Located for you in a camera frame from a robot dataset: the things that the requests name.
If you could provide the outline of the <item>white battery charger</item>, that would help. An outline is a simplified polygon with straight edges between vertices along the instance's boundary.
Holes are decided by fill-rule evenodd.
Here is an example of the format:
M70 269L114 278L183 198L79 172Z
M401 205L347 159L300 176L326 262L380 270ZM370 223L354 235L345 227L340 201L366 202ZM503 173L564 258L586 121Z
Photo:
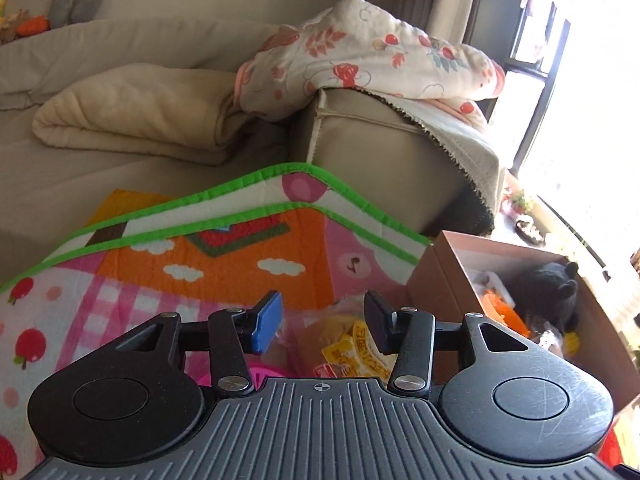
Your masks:
M483 297L486 292L492 292L511 309L515 307L515 301L495 272L471 269L468 274L474 292L478 296Z

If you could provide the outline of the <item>yellow snack packet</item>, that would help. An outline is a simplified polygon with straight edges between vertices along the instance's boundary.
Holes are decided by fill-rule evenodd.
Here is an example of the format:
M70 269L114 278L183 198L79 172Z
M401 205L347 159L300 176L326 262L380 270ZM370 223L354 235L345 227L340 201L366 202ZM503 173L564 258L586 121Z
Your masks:
M373 377L384 384L390 379L396 356L384 356L375 347L365 322L358 320L341 338L321 349L337 377Z

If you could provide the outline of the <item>packaged bread roll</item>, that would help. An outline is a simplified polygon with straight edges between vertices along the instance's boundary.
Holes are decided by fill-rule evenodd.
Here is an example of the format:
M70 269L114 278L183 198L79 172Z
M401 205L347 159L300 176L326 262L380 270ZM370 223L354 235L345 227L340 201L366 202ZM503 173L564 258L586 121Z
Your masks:
M288 362L299 377L337 377L321 349L337 342L355 321L364 320L363 296L347 296L323 310L300 311L285 318L281 338Z

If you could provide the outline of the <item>pink plastic strainer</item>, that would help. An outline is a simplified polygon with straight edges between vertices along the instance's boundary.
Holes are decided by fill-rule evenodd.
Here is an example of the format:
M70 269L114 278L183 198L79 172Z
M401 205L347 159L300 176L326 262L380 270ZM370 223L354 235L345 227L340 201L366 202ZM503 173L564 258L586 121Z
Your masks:
M250 376L252 376L256 390L258 390L268 378L292 377L292 374L288 370L281 370L280 368L264 363L252 363L248 367L248 370L250 371Z

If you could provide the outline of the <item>colourful play mat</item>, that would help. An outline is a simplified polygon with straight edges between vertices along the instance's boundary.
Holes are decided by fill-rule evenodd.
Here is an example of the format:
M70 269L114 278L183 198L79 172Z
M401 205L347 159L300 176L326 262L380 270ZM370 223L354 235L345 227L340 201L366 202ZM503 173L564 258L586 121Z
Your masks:
M155 315L200 322L275 289L321 310L367 289L404 301L427 239L326 170L289 162L153 203L113 193L102 220L1 289L1 474L41 460L27 402L51 374Z

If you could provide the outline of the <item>orange toy fruit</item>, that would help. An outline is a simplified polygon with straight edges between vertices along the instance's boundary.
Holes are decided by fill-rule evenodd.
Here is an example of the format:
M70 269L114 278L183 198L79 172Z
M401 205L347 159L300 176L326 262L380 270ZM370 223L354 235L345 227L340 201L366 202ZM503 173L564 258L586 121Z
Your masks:
M480 298L480 303L488 318L510 328L510 330L514 330L514 332L523 337L529 337L530 331L526 324L496 292L487 289L482 298Z

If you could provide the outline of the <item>beige sofa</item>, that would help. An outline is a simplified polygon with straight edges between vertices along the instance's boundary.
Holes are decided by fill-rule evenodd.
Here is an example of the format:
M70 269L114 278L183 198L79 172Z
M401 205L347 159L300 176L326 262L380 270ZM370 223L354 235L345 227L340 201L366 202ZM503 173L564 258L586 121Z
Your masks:
M53 252L119 188L183 197L281 162L328 170L421 234L482 235L503 171L437 104L322 89L280 122L233 103L271 25L106 20L1 49L1 276Z

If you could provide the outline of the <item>black plush toy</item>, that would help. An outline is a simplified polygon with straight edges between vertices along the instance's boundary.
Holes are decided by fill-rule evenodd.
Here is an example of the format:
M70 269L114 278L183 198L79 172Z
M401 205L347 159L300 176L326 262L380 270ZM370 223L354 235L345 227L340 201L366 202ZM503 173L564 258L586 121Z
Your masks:
M523 321L540 318L565 334L574 332L579 321L577 278L576 262L549 262L510 278L506 289Z

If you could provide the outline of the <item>yellow toy corn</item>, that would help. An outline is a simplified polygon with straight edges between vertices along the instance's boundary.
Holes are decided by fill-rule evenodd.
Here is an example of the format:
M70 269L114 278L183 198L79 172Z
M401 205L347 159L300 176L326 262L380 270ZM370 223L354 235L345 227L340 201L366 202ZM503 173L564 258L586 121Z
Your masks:
M575 332L567 332L563 336L563 356L565 359L576 356L580 349L580 338Z

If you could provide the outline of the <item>beige folded blanket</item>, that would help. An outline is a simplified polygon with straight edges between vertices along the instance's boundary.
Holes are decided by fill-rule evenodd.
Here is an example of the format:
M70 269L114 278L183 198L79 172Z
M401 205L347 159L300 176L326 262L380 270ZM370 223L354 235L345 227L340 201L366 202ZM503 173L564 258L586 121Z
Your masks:
M164 156L218 166L250 115L235 76L129 64L80 80L45 102L32 132L52 148Z

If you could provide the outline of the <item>floral quilt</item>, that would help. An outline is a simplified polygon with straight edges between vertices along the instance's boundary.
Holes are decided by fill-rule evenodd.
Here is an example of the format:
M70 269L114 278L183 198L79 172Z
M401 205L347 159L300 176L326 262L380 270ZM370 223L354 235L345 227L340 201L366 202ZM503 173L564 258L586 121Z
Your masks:
M483 51L450 44L366 0L340 0L297 26L282 25L236 74L235 103L277 122L321 89L363 90L430 102L483 129L477 104L504 86Z

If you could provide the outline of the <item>orange carrot plush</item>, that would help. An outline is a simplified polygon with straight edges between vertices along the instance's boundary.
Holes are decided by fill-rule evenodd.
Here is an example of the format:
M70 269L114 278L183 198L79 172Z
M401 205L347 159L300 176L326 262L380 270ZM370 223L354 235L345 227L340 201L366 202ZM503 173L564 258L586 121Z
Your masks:
M16 26L15 35L20 38L32 37L43 34L51 28L49 20L44 15L22 21Z

